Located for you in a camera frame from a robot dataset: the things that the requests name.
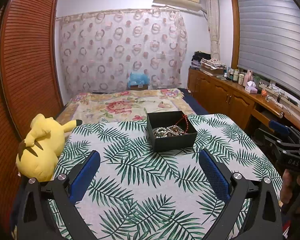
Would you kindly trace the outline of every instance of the red cord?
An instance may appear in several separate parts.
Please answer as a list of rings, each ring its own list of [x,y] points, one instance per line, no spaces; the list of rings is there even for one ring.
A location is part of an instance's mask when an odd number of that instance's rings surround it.
[[[183,119],[186,120],[186,130],[185,130],[185,133],[188,133],[188,129],[189,129],[188,116],[186,116],[185,114],[182,115],[182,118],[175,125],[177,125],[178,123],[180,123]]]

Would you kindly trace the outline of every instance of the window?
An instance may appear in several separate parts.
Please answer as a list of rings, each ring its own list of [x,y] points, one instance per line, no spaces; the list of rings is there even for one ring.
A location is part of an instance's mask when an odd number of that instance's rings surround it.
[[[274,80],[300,96],[298,6],[293,0],[237,0],[237,3],[240,20],[237,66]]]

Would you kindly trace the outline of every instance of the beige curtain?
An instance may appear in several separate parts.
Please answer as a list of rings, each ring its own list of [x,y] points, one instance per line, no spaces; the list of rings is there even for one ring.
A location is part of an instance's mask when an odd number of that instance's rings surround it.
[[[187,33],[179,11],[109,10],[61,20],[60,56],[71,96],[125,91],[131,74],[146,75],[150,89],[181,86]]]
[[[218,0],[206,0],[206,5],[211,40],[211,57],[220,60],[219,3]]]

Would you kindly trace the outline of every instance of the wooden countertop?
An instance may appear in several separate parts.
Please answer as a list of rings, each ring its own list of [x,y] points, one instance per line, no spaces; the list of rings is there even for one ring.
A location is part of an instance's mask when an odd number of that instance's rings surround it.
[[[279,114],[281,112],[283,112],[284,113],[283,118],[286,118],[287,120],[289,120],[300,130],[300,120],[297,119],[293,114],[289,114],[289,112],[286,109],[282,109],[282,108],[278,107],[274,102],[266,101],[266,99],[263,96],[261,96],[260,94],[247,93],[244,90],[244,87],[242,85],[239,85],[238,83],[234,83],[232,81],[220,80],[216,77],[211,77],[211,79],[215,80],[217,82],[221,82],[221,83],[225,84],[226,86],[231,87],[232,89],[244,94],[248,98],[251,98],[252,100],[257,102],[259,105],[263,106],[264,108],[266,108],[267,110],[269,110],[270,112],[275,114],[276,116],[279,116]]]

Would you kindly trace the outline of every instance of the white wall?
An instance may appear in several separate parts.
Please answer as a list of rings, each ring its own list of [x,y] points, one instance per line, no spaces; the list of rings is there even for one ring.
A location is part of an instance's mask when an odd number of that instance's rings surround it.
[[[153,4],[152,1],[153,0],[58,0],[57,17],[108,9],[151,8]],[[182,87],[185,88],[188,79],[188,66],[191,64],[192,55],[197,50],[210,53],[210,36],[208,23],[201,11],[182,11],[182,16],[188,33],[187,53],[181,68],[181,82]],[[59,27],[57,24],[55,30],[55,35],[59,36]],[[56,54],[59,54],[58,40],[59,39],[57,38],[55,39]],[[59,55],[56,55],[56,62],[62,100],[63,103],[66,104],[69,100],[69,96],[67,95],[64,86],[64,78],[61,71]]]
[[[231,66],[233,46],[233,14],[231,0],[218,0],[220,16],[220,60]]]

